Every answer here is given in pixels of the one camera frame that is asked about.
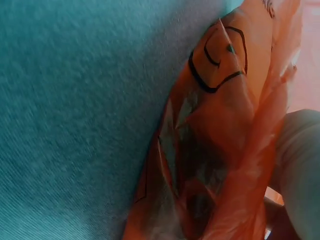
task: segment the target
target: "plastic bag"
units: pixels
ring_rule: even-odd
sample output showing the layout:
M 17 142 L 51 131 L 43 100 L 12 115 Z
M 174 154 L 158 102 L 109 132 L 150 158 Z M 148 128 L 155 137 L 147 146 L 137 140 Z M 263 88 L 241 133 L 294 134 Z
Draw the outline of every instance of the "plastic bag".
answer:
M 189 57 L 151 142 L 124 240 L 262 240 L 300 0 L 245 0 Z

